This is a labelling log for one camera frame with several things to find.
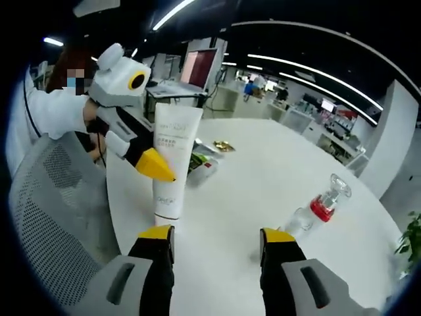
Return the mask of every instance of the plastic bottle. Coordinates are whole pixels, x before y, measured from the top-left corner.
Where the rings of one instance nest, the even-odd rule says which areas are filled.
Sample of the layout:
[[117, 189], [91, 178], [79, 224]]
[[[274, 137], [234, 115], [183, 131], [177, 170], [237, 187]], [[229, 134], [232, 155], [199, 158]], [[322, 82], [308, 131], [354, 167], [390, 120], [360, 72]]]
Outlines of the plastic bottle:
[[286, 231], [295, 238], [302, 237], [328, 222], [337, 211], [339, 203], [351, 197], [351, 188], [336, 174], [330, 176], [330, 189], [317, 195], [306, 207], [296, 210], [285, 225], [279, 230]]

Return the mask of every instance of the white sleeve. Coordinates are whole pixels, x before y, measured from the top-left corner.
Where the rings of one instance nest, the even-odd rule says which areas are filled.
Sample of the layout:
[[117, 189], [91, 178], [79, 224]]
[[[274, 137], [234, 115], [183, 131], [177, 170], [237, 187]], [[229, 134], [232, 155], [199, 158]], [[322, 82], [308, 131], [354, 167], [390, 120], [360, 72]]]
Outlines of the white sleeve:
[[47, 133], [56, 140], [71, 131], [86, 133], [83, 111], [89, 99], [87, 95], [72, 95], [64, 90], [39, 91], [34, 87], [29, 70], [25, 85], [28, 108], [41, 135]]

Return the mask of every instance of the chair backrest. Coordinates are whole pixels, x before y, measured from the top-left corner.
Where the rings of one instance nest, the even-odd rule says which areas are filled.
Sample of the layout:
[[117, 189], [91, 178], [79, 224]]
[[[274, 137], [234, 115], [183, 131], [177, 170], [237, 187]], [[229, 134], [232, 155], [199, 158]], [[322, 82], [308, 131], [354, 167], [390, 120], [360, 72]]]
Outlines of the chair backrest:
[[95, 188], [104, 176], [76, 135], [59, 140], [43, 135], [13, 178], [9, 205], [22, 248], [34, 273], [63, 307], [77, 304], [101, 268], [80, 240]]

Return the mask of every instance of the round table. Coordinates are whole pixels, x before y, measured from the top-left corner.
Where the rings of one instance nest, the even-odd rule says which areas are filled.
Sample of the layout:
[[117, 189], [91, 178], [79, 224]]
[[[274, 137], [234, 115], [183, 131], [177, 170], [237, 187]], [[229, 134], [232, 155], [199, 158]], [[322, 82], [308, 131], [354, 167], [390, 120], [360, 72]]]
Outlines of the round table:
[[[278, 228], [329, 185], [336, 173], [352, 197], [332, 220], [299, 243], [349, 285], [364, 307], [381, 308], [395, 285], [393, 251], [401, 235], [368, 188], [333, 157], [271, 120], [202, 120], [203, 142], [226, 140], [216, 174], [186, 189], [175, 238], [172, 315], [264, 315], [259, 230]], [[112, 153], [107, 157], [111, 217], [126, 255], [154, 225], [152, 181]]]

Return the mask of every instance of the white ear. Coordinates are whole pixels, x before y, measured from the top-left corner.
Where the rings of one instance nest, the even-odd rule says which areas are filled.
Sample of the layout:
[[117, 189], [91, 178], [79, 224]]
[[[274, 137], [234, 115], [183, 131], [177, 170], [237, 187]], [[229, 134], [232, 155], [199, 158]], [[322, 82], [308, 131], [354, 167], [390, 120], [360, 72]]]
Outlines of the white ear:
[[99, 56], [97, 64], [100, 70], [111, 69], [121, 57], [124, 50], [119, 43], [114, 43]]

